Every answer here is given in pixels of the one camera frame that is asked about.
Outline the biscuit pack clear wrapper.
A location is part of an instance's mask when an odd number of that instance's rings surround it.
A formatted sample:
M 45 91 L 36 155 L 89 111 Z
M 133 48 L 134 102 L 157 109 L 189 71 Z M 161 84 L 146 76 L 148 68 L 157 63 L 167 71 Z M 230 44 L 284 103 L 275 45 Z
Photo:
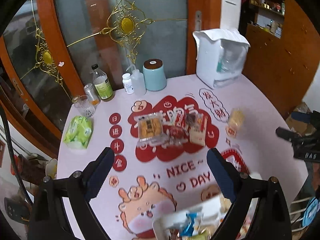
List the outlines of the biscuit pack clear wrapper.
M 165 143 L 167 135 L 163 132 L 162 118 L 159 112 L 134 117 L 138 129 L 137 147 Z

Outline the white squeeze bottle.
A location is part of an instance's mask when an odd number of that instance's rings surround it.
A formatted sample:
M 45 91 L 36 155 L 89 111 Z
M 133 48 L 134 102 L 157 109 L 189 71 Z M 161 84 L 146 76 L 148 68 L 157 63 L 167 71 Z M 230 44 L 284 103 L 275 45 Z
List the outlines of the white squeeze bottle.
M 130 79 L 132 82 L 134 93 L 136 94 L 136 96 L 143 96 L 146 93 L 143 73 L 141 73 L 134 64 L 131 64 L 126 70 L 129 69 L 132 70 Z

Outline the blue snack packet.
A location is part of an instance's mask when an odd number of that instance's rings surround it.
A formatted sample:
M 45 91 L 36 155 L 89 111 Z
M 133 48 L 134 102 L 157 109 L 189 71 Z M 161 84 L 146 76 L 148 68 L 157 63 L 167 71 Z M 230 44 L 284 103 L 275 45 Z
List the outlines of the blue snack packet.
M 203 213 L 201 212 L 187 212 L 185 214 L 186 222 L 183 223 L 180 236 L 190 237 L 199 233 L 199 228 L 203 220 Z

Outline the clear drinking glass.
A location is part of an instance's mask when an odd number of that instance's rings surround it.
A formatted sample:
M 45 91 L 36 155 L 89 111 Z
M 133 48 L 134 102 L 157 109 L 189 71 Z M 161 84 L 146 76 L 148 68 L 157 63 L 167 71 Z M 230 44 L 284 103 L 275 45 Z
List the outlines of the clear drinking glass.
M 77 95 L 72 99 L 72 102 L 82 116 L 91 118 L 94 115 L 95 107 L 87 95 Z

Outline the red mixed nut packet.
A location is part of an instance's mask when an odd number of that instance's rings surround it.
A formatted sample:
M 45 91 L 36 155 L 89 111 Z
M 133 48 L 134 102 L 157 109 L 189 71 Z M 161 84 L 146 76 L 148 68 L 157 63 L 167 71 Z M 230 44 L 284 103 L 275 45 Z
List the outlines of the red mixed nut packet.
M 186 140 L 185 130 L 181 127 L 169 126 L 166 134 L 172 144 L 182 144 Z

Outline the dark dried fruit packet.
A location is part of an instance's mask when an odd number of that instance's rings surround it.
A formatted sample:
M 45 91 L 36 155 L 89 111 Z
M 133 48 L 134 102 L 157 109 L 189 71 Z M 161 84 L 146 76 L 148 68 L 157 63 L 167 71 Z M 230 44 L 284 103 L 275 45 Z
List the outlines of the dark dried fruit packet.
M 203 114 L 201 113 L 188 113 L 185 116 L 185 124 L 195 129 L 200 129 L 202 126 Z

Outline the small green candy packet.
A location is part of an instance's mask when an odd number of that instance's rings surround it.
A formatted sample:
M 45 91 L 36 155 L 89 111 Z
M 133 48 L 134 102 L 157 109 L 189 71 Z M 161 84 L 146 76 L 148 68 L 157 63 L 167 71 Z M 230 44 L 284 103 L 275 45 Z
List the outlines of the small green candy packet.
M 195 236 L 190 236 L 189 239 L 190 240 L 209 240 L 210 236 L 211 236 L 210 231 L 205 229 Z

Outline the small red candy wrapper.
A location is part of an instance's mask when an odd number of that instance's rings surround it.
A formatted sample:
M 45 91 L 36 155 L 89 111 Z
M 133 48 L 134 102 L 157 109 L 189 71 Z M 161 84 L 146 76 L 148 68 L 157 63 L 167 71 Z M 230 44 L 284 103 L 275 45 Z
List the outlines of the small red candy wrapper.
M 174 125 L 181 128 L 185 127 L 184 113 L 176 113 L 174 117 Z

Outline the green tissue pack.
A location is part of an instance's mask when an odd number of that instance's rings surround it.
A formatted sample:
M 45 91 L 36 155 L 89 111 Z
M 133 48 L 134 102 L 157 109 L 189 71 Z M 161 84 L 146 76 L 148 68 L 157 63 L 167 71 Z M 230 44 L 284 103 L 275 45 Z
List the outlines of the green tissue pack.
M 89 144 L 92 131 L 93 122 L 90 118 L 75 116 L 69 123 L 63 142 L 68 148 L 84 150 Z

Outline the small metal can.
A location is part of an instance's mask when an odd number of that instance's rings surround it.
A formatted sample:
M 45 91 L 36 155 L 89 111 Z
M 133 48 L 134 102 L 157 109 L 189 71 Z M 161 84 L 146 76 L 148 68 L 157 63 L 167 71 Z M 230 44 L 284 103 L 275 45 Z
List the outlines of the small metal can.
M 99 98 L 98 94 L 96 93 L 95 87 L 93 86 L 92 83 L 86 84 L 84 86 L 84 91 L 85 91 L 86 95 L 88 96 L 90 103 L 93 106 L 99 105 L 100 98 Z

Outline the white plastic bin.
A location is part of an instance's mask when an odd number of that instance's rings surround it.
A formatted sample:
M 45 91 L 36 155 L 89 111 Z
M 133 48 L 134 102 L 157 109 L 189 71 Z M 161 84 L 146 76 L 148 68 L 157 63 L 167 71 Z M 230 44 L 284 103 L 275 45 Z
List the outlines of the white plastic bin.
M 201 203 L 163 215 L 153 222 L 156 239 L 210 239 L 231 208 L 217 185 L 201 192 Z

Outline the wooden glass door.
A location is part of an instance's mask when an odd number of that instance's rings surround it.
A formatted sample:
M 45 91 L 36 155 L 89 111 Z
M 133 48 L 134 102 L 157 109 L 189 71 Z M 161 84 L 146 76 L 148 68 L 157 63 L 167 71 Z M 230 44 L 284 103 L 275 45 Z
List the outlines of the wooden glass door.
M 192 33 L 220 26 L 221 0 L 1 0 L 1 106 L 14 128 L 57 157 L 72 98 L 97 64 L 114 90 L 132 63 L 194 74 Z

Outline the green label glass bottle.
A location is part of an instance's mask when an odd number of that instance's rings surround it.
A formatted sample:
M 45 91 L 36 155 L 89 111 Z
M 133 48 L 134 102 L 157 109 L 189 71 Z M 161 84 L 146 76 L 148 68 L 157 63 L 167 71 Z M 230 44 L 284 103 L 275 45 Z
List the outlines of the green label glass bottle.
M 107 74 L 102 71 L 98 64 L 91 66 L 93 74 L 93 84 L 103 101 L 110 101 L 114 97 L 113 89 L 107 77 Z

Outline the beige soda cracker pack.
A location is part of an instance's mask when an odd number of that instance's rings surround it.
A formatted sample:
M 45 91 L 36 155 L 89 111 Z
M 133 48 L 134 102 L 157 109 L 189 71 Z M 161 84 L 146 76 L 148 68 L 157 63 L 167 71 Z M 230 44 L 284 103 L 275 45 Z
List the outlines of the beige soda cracker pack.
M 199 129 L 191 128 L 189 131 L 189 140 L 193 144 L 200 145 L 204 147 L 206 145 L 206 128 L 207 128 L 207 118 L 204 119 L 201 127 Z

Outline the cardboard box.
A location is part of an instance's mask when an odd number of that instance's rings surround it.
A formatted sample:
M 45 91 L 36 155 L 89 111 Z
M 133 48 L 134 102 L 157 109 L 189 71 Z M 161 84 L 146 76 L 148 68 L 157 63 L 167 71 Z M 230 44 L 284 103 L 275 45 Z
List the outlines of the cardboard box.
M 304 119 L 294 114 L 294 112 L 305 114 L 305 113 L 311 113 L 311 110 L 309 109 L 309 107 L 305 102 L 300 103 L 285 120 L 290 131 L 296 132 L 301 136 L 311 135 L 316 131 L 316 129 L 312 124 L 304 122 L 303 121 Z

